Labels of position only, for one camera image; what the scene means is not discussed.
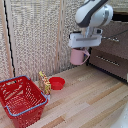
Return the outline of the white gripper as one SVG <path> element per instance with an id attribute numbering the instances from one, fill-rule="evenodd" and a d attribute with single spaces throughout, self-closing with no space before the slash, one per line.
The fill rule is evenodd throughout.
<path id="1" fill-rule="evenodd" d="M 94 28 L 89 37 L 85 37 L 80 32 L 71 33 L 69 35 L 68 46 L 71 48 L 99 46 L 101 43 L 102 32 L 102 29 Z"/>

